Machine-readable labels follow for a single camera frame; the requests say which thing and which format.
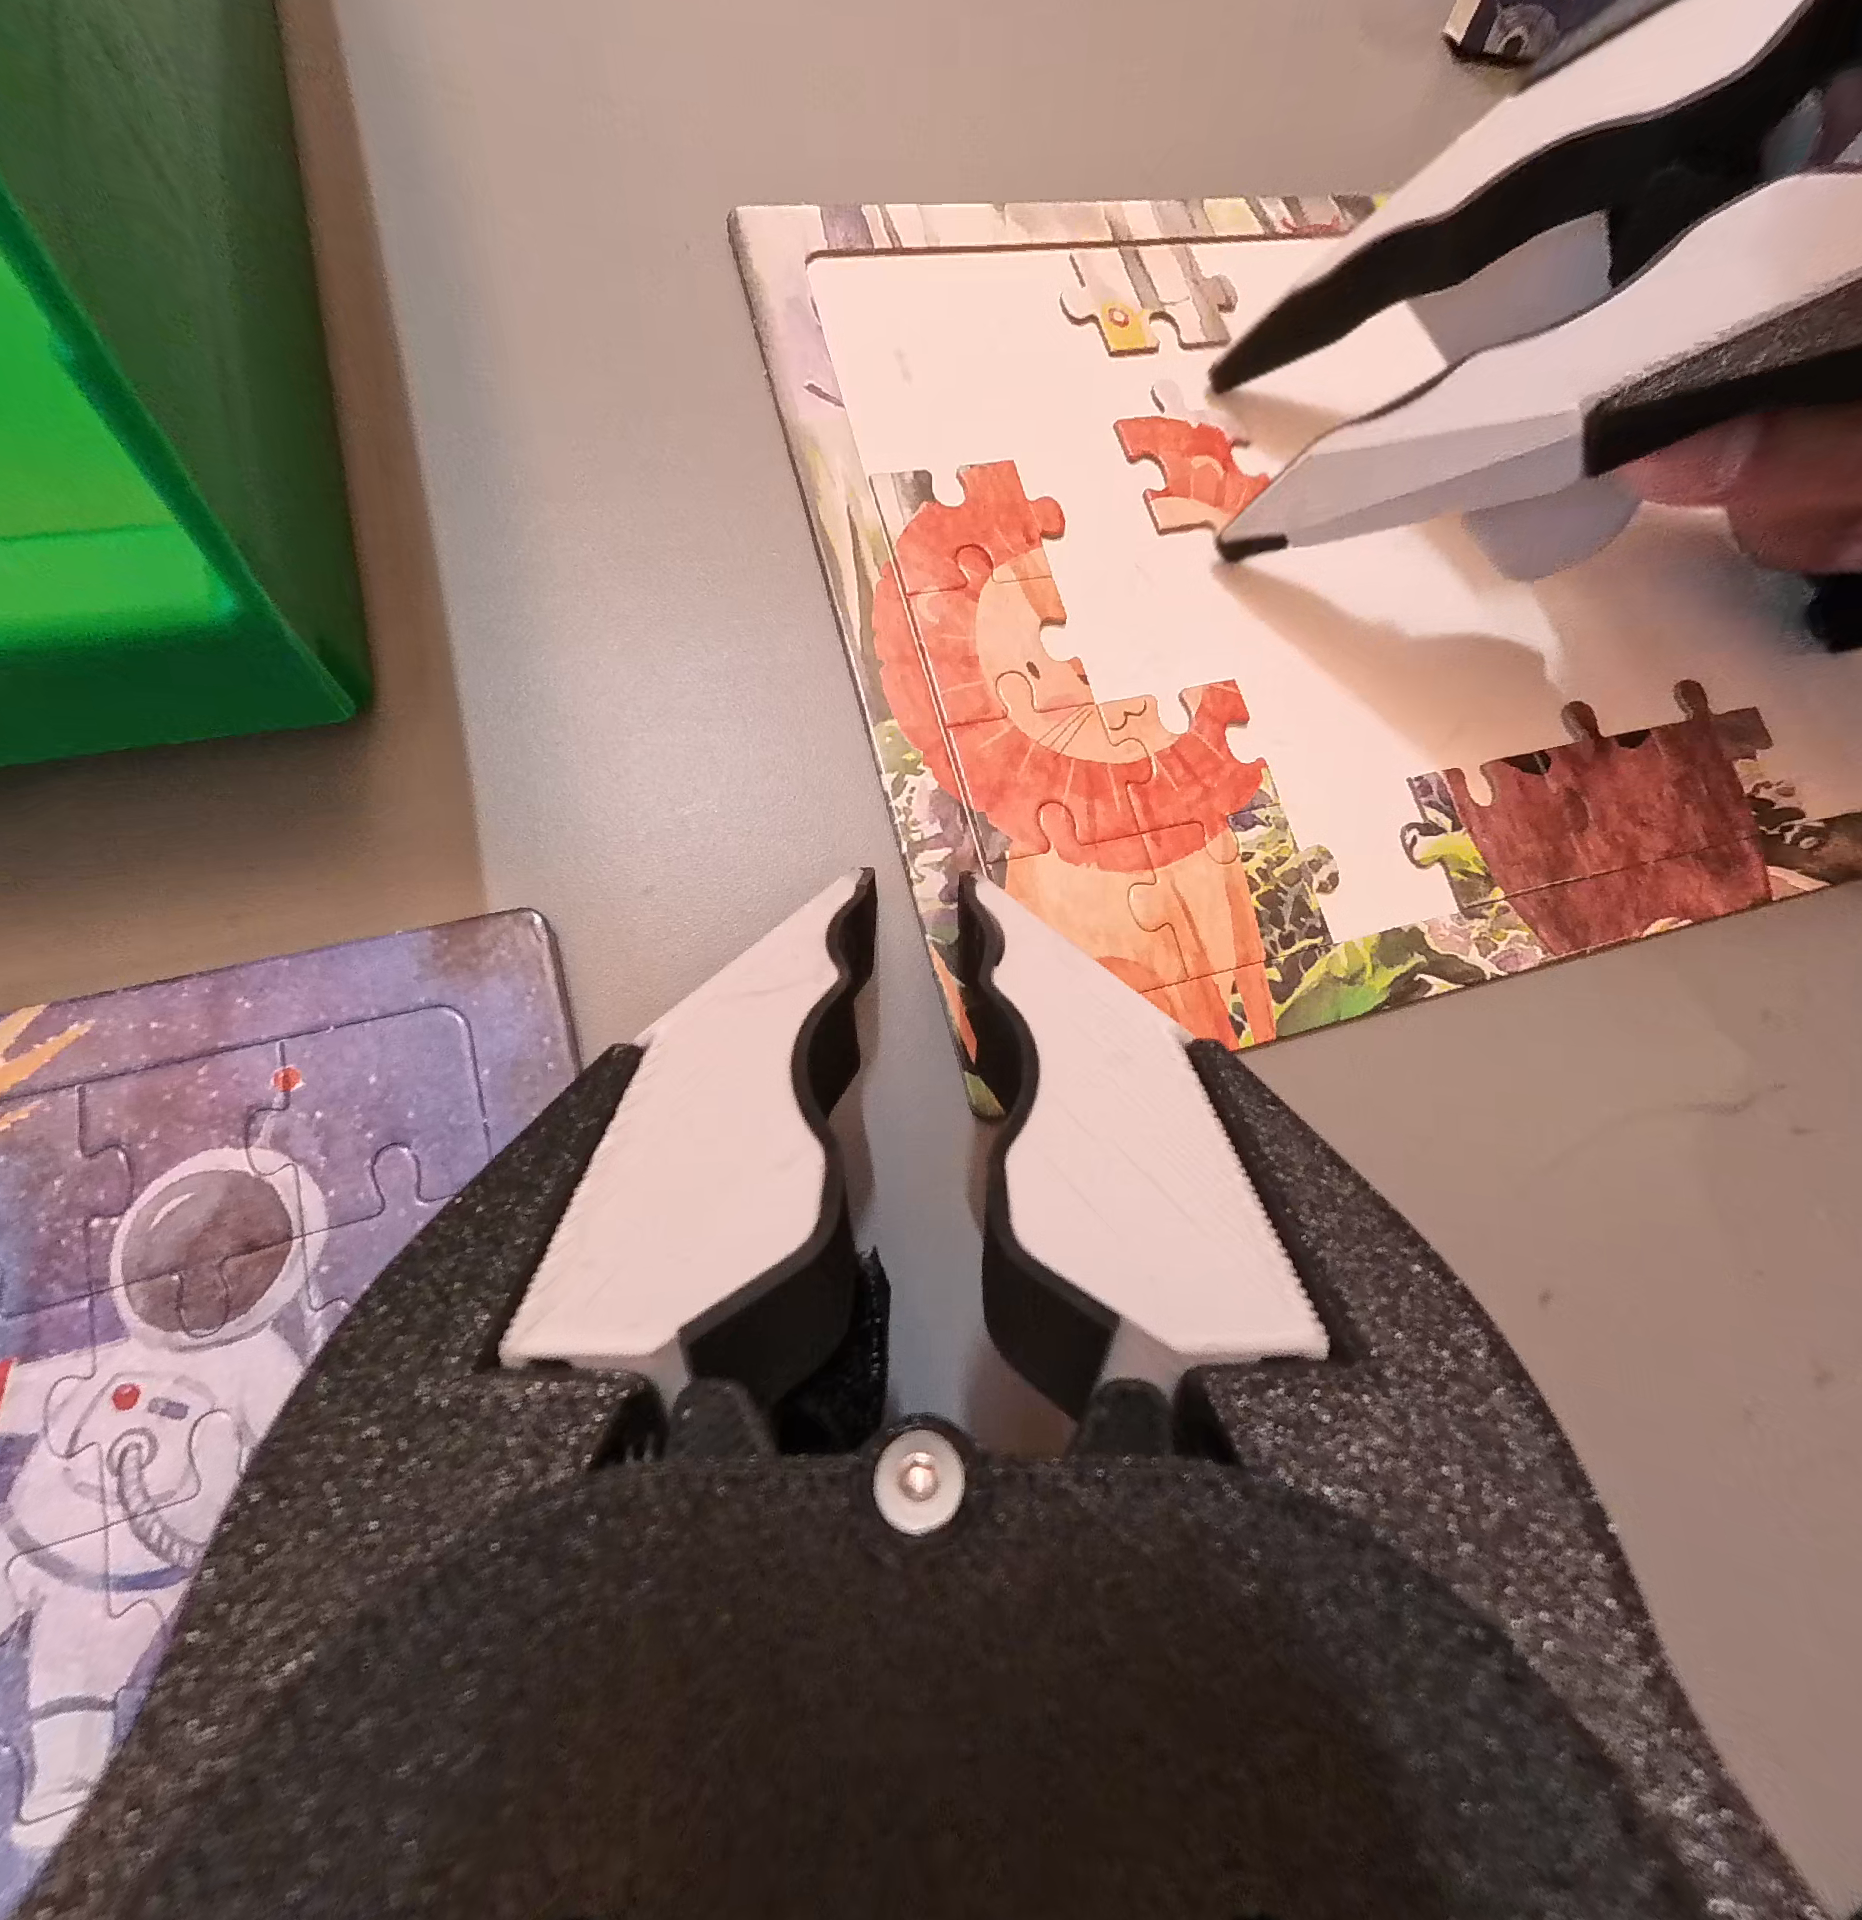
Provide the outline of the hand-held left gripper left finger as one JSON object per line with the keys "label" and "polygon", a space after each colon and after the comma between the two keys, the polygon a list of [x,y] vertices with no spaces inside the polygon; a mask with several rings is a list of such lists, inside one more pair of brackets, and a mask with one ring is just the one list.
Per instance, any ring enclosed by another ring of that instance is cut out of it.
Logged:
{"label": "hand-held left gripper left finger", "polygon": [[725,1378],[774,1406],[835,1353],[860,1260],[829,1115],[876,915],[869,866],[835,878],[639,1034],[501,1366],[633,1373],[666,1405]]}

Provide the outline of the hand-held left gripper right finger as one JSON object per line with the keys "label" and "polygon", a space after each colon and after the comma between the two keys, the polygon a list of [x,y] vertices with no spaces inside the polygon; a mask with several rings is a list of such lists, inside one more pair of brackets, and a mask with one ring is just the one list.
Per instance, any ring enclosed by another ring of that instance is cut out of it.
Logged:
{"label": "hand-held left gripper right finger", "polygon": [[1064,1412],[1113,1378],[1323,1359],[1328,1334],[1183,1025],[991,880],[961,882],[976,1065],[1001,1107],[984,1322]]}

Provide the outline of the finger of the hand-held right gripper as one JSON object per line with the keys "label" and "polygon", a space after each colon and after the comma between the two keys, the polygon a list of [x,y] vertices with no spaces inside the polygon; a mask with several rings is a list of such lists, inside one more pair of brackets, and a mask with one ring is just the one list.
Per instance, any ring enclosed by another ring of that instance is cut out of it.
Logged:
{"label": "finger of the hand-held right gripper", "polygon": [[1585,313],[1331,429],[1228,562],[1544,497],[1748,414],[1862,399],[1862,168],[1758,185]]}
{"label": "finger of the hand-held right gripper", "polygon": [[1614,204],[1740,153],[1830,73],[1830,1],[1612,5],[1433,156],[1211,367],[1228,394]]}

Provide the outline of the lion jigsaw puzzle board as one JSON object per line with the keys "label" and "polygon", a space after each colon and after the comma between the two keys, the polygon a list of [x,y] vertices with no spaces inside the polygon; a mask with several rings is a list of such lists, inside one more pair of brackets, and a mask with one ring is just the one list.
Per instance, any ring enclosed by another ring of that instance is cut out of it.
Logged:
{"label": "lion jigsaw puzzle board", "polygon": [[960,802],[920,765],[878,675],[873,590],[890,544],[873,482],[921,470],[941,502],[960,470],[1010,461],[1064,510],[1051,540],[1066,623],[1096,699],[1237,678],[1242,759],[1263,759],[1297,843],[1277,898],[1276,1039],[1552,965],[1519,927],[1469,917],[1439,866],[1416,866],[1408,780],[1567,741],[1569,704],[1620,733],[1679,721],[1674,687],[1718,712],[1756,707],[1768,747],[1748,765],[1773,900],[1862,878],[1862,650],[1827,655],[1800,590],[1760,574],[1711,516],[1648,510],[1585,563],[1507,580],[1458,517],[1223,563],[1213,533],[1157,533],[1147,461],[1113,431],[1153,410],[1150,384],[1232,418],[1239,458],[1270,470],[1344,416],[1439,364],[1417,316],[1359,333],[1229,397],[1208,395],[1220,347],[1187,349],[1158,321],[1153,353],[1107,353],[1059,306],[1071,250],[1187,242],[1239,306],[1276,298],[1366,212],[1365,199],[1088,204],[840,204],[739,208],[732,250],[793,455],[805,510],[872,737],[878,780],[947,999],[966,1095],[976,1069],[960,981],[957,890],[984,865]]}

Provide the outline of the orange puzzle piece grey knob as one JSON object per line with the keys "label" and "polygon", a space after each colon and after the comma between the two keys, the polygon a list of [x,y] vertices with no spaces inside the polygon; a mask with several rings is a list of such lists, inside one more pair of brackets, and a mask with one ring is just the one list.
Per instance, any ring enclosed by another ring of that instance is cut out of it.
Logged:
{"label": "orange puzzle piece grey knob", "polygon": [[1147,416],[1113,423],[1115,437],[1128,461],[1147,461],[1158,483],[1145,488],[1143,502],[1155,530],[1219,533],[1271,483],[1271,473],[1248,466],[1239,454],[1248,446],[1232,418],[1204,399],[1187,399],[1171,378],[1150,384]]}

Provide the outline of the whiskered orange puzzle piece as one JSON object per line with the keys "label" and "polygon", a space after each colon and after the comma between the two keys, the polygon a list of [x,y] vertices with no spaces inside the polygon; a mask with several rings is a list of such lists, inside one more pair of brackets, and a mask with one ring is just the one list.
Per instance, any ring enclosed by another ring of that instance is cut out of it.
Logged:
{"label": "whiskered orange puzzle piece", "polygon": [[1181,704],[1187,716],[1181,731],[1161,721],[1153,694],[1101,704],[1098,712],[1113,744],[1143,747],[1143,759],[1118,763],[1138,829],[1197,824],[1216,834],[1254,802],[1266,763],[1232,750],[1228,733],[1250,721],[1237,678],[1183,687]]}

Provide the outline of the assembled lion puzzle pieces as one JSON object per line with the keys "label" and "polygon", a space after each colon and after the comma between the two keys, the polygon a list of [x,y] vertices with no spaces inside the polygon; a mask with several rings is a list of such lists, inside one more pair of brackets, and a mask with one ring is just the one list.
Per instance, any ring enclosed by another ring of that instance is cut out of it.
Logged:
{"label": "assembled lion puzzle pieces", "polygon": [[960,802],[1005,893],[1201,1039],[1277,1033],[1271,882],[1297,851],[1270,770],[1250,807],[1204,834],[1145,831],[1118,772],[1047,562],[1062,507],[1010,461],[960,470],[957,502],[921,470],[873,482],[890,555],[873,590],[878,675],[904,741]]}

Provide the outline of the grey desk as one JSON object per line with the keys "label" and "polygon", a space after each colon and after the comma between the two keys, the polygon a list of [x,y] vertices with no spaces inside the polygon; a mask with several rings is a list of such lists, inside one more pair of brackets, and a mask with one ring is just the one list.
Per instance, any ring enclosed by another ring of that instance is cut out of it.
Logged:
{"label": "grey desk", "polygon": [[[550,921],[583,1056],[844,866],[878,871],[843,1115],[902,1410],[1051,1450],[978,1307],[984,1130],[957,1082],[869,731],[733,270],[741,204],[1383,189],[1492,96],[1446,5],[313,5],[311,127],[356,112],[395,330],[354,362],[379,592],[437,722],[445,901]],[[1862,878],[1256,1071],[1494,1314],[1590,1469],[1684,1689],[1833,1908],[1862,1900]]]}

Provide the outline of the person's right hand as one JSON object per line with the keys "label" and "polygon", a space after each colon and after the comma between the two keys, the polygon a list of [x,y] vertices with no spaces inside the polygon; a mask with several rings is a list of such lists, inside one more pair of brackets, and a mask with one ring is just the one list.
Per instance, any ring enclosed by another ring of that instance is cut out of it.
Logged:
{"label": "person's right hand", "polygon": [[1782,572],[1862,572],[1862,399],[1739,418],[1616,469],[1641,499],[1718,509]]}

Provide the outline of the illustrated puzzle box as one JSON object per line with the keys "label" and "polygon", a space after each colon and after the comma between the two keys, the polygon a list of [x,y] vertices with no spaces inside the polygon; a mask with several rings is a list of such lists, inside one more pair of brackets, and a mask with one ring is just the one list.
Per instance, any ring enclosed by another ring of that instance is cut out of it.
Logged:
{"label": "illustrated puzzle box", "polygon": [[1563,1],[1455,1],[1441,34],[1461,60],[1527,64],[1566,30]]}

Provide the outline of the grey puzzle piece yellow dot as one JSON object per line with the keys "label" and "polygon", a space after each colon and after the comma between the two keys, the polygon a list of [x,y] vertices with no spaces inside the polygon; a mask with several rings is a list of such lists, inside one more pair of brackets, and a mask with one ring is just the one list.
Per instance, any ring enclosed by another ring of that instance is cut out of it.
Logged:
{"label": "grey puzzle piece yellow dot", "polygon": [[1187,242],[1071,250],[1068,267],[1072,281],[1059,306],[1072,323],[1091,323],[1107,353],[1157,351],[1158,321],[1187,349],[1225,347],[1232,337],[1233,285],[1204,271]]}

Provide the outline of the assembled brown trunk puzzle pieces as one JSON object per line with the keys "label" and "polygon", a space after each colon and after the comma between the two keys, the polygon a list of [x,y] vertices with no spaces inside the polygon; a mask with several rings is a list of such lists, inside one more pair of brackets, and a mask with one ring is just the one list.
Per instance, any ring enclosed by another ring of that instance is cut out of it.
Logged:
{"label": "assembled brown trunk puzzle pieces", "polygon": [[1439,866],[1458,906],[1496,930],[1527,928],[1569,957],[1773,898],[1748,765],[1771,737],[1756,707],[1718,712],[1701,683],[1674,687],[1681,718],[1620,733],[1569,704],[1567,741],[1486,761],[1491,795],[1451,768],[1408,780],[1402,829],[1416,866]]}

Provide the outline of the astronaut jigsaw puzzle board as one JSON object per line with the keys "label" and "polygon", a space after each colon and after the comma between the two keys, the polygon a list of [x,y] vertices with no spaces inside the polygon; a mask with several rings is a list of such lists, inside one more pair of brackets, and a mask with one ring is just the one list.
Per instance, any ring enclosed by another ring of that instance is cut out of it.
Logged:
{"label": "astronaut jigsaw puzzle board", "polygon": [[0,1013],[0,1916],[306,1366],[575,1069],[531,908]]}

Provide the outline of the green plastic bin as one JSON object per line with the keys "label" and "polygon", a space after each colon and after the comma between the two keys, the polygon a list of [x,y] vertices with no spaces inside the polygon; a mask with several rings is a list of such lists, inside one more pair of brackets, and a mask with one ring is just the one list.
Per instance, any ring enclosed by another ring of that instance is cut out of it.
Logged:
{"label": "green plastic bin", "polygon": [[0,1],[0,768],[372,687],[272,1]]}

